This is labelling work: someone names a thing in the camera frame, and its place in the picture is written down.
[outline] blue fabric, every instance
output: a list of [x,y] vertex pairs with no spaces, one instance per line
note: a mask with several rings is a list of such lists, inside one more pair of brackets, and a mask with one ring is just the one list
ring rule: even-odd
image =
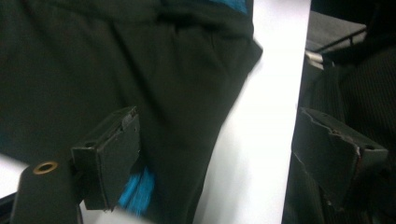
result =
[[235,9],[237,11],[248,14],[248,9],[245,0],[209,0],[211,2],[222,3]]
[[132,175],[119,199],[120,206],[140,217],[149,207],[154,183],[154,174],[147,167],[143,174]]

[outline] white surface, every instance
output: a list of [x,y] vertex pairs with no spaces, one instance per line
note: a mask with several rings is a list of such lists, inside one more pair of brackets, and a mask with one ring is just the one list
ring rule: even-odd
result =
[[26,167],[26,164],[0,154],[0,199],[17,191],[20,175]]
[[280,223],[310,0],[256,0],[261,61],[215,147],[194,224]]

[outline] metal grommet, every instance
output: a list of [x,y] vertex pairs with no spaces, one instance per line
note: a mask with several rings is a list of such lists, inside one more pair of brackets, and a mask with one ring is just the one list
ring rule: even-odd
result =
[[58,162],[56,161],[46,161],[43,162],[33,170],[33,174],[35,175],[44,175],[47,174],[53,170],[55,170],[58,167]]

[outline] clothing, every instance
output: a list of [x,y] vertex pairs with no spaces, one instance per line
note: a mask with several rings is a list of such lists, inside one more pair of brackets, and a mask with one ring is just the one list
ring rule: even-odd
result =
[[191,223],[221,124],[262,50],[251,15],[202,1],[0,2],[0,152],[34,164],[137,105],[147,216]]

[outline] white table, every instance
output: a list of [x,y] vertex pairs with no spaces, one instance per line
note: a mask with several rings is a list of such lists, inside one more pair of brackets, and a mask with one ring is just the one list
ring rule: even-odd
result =
[[[255,1],[263,55],[222,127],[194,224],[281,222],[309,8],[310,0]],[[24,167],[0,156],[0,197],[16,191]],[[84,220],[147,223],[120,211],[84,211]]]

